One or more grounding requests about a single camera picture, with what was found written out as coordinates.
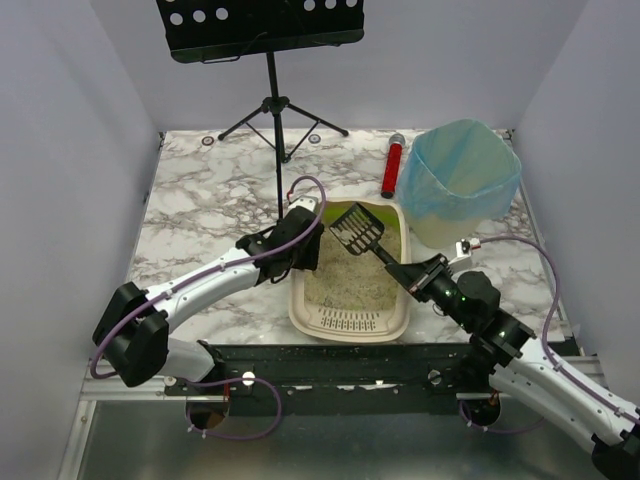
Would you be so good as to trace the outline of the black litter scoop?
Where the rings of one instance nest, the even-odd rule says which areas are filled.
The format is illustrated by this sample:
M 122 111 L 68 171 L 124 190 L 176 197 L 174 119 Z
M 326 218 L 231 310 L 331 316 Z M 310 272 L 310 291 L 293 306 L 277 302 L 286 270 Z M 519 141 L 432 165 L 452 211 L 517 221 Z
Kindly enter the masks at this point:
M 400 234 L 398 226 L 385 223 L 360 202 L 354 202 L 334 220 L 329 231 L 353 256 L 370 252 L 384 265 L 399 264 L 400 257 L 382 245 L 387 231 Z

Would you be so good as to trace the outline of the beige green litter box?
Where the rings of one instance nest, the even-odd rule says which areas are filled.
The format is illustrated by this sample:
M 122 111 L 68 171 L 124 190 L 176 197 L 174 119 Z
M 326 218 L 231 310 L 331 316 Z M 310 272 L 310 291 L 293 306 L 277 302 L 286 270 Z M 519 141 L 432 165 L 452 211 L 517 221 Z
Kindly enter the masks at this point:
M 291 271 L 289 316 L 301 332 L 331 341 L 381 343 L 409 324 L 410 295 L 372 252 L 353 256 L 330 232 L 355 198 L 329 200 L 322 215 L 318 266 Z

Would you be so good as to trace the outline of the bin with blue bag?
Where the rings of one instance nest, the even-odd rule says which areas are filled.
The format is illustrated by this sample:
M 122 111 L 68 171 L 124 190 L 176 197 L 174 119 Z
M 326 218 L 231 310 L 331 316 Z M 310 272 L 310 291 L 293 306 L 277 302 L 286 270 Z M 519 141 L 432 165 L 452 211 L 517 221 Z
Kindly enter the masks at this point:
M 521 161 L 484 123 L 456 120 L 415 137 L 396 202 L 418 240 L 441 249 L 504 217 L 521 179 Z

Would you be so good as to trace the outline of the red microphone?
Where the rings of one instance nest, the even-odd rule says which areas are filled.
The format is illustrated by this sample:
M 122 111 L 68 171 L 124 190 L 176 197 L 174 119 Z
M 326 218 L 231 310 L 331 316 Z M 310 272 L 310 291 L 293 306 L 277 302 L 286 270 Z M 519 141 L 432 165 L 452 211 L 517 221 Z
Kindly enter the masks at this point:
M 381 196 L 385 199 L 391 199 L 395 195 L 396 183 L 405 145 L 406 140 L 401 133 L 394 133 L 389 138 L 387 159 L 381 184 Z

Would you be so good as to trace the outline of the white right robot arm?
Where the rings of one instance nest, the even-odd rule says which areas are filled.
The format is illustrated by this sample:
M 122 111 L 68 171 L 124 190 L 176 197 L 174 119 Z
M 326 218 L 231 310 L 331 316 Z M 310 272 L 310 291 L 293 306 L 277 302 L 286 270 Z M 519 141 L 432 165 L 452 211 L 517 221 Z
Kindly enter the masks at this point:
M 606 478 L 638 478 L 638 406 L 586 376 L 501 309 L 501 294 L 484 273 L 455 277 L 442 255 L 410 264 L 388 254 L 380 258 L 415 300 L 433 302 L 469 334 L 474 375 L 562 429 Z

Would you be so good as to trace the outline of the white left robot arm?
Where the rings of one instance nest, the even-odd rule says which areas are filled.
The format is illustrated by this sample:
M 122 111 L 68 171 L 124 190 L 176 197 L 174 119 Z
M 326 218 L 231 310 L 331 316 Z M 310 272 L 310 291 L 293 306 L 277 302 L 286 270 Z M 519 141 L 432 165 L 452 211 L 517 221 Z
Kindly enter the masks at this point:
M 156 375 L 200 382 L 215 368 L 202 341 L 173 332 L 214 303 L 264 282 L 277 283 L 291 270 L 313 270 L 324 230 L 316 200 L 303 196 L 275 227 L 246 235 L 217 260 L 174 280 L 141 289 L 133 282 L 114 292 L 92 340 L 128 387 Z

